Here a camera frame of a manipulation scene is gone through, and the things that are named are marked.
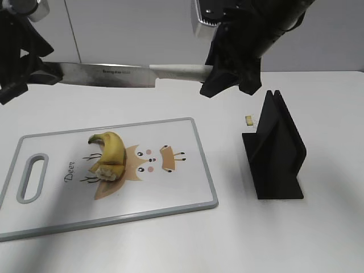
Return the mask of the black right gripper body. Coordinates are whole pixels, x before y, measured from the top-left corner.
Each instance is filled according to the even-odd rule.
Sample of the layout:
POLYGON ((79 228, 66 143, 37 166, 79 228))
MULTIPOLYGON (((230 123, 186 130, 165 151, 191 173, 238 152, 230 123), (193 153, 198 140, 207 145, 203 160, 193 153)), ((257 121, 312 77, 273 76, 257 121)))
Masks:
POLYGON ((238 77, 247 62, 260 62, 254 50, 257 36, 263 27, 263 19, 252 8, 226 8, 220 22, 206 65, 218 66, 238 77))

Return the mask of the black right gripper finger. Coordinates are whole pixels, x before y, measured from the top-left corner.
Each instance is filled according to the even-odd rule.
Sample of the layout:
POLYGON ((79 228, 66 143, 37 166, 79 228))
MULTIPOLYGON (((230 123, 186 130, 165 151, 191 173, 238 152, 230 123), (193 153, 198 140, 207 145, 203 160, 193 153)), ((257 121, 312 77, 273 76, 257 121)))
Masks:
POLYGON ((260 62, 245 63, 240 70, 239 80, 240 91, 252 96, 262 86, 260 62))
POLYGON ((200 89, 202 96, 212 98, 222 91, 239 84, 239 77, 226 69, 220 68, 217 65, 213 66, 209 76, 203 82, 200 89))

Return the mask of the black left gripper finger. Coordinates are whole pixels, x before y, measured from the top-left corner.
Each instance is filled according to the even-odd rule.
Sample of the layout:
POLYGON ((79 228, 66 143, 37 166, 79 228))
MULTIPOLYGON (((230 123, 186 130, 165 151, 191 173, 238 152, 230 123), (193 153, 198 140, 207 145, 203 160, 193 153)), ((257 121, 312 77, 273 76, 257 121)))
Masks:
POLYGON ((27 79, 28 84, 55 85, 63 79, 62 71, 37 58, 27 79))

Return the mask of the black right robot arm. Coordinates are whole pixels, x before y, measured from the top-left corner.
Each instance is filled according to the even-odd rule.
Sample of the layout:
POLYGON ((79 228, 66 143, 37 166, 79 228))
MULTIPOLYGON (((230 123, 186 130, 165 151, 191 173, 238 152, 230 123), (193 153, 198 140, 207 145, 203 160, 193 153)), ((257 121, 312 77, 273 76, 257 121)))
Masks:
POLYGON ((261 60, 285 33, 298 28, 312 1, 197 1, 197 15, 215 27, 200 93, 213 97, 232 86, 253 95, 261 88, 261 60))

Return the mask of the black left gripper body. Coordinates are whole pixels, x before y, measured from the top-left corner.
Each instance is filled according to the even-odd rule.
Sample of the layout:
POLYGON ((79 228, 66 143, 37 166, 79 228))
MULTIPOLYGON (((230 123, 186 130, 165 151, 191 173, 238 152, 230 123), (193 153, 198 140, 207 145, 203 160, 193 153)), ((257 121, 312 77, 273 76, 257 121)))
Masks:
POLYGON ((1 11, 1 104, 28 91, 27 79, 37 58, 52 46, 22 16, 1 11))

